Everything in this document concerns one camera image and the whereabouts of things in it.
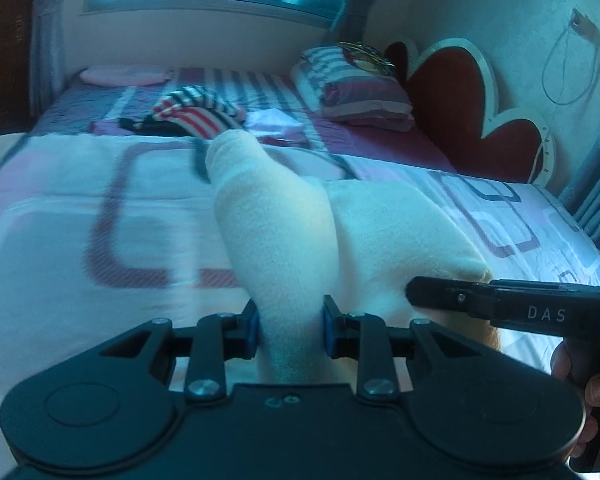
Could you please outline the person's right hand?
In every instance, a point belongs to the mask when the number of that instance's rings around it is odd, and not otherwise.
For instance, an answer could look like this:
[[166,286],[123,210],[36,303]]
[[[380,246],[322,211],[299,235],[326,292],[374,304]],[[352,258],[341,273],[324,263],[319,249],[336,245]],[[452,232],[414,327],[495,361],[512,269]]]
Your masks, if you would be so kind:
[[[552,375],[560,380],[567,380],[571,372],[571,358],[566,347],[565,341],[562,341],[553,352],[550,360]],[[591,442],[598,433],[598,421],[592,415],[594,408],[600,408],[600,374],[592,377],[583,390],[586,419],[584,428],[580,434],[577,444],[571,451],[570,457],[580,457],[586,449],[588,442]]]

